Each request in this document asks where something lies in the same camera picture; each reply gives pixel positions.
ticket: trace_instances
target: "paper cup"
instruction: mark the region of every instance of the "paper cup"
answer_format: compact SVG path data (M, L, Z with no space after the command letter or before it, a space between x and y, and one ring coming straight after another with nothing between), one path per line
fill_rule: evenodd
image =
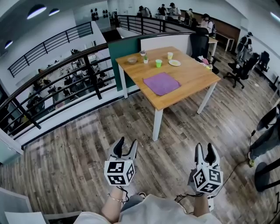
M173 53L172 53L172 52L168 52L168 53L167 53L167 58L168 58L168 60L172 60L172 58L173 58Z
M162 60L157 59L157 60L156 60L157 68L160 68L160 67L161 67L161 64L162 64Z

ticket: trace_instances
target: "bracelet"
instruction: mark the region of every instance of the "bracelet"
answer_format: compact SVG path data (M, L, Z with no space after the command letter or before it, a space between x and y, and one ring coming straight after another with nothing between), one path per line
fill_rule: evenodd
M108 197L115 200L115 201L118 201L118 202L122 202L123 200L119 200L119 199L116 199L116 198L113 198L110 194L108 194Z

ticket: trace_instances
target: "green cup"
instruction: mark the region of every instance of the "green cup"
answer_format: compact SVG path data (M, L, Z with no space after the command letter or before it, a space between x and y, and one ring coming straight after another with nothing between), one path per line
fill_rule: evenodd
M157 59L157 60L156 60L157 68L160 68L160 67L161 67L161 64L162 64L162 60Z

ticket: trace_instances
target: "sneaker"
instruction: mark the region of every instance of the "sneaker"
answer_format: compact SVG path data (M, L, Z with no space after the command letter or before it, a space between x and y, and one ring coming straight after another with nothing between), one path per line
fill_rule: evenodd
M142 198L146 198L147 195L144 192L140 192L138 195L140 195Z
M255 160L251 159L251 152L248 152L249 166L255 166Z

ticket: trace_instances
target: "green partition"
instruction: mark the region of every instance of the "green partition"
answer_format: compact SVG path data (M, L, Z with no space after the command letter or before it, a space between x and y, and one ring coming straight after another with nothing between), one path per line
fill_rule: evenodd
M116 59L139 52L140 51L139 38L140 38L139 36L136 36L135 38L128 38L128 39L108 43L108 48L112 61L112 67L115 74L115 82L118 91L121 91L123 88L122 88L121 78L119 75L119 66L118 63L116 62ZM125 79L126 79L127 87L131 87L135 85L135 83L131 80L131 78L126 73L125 73Z

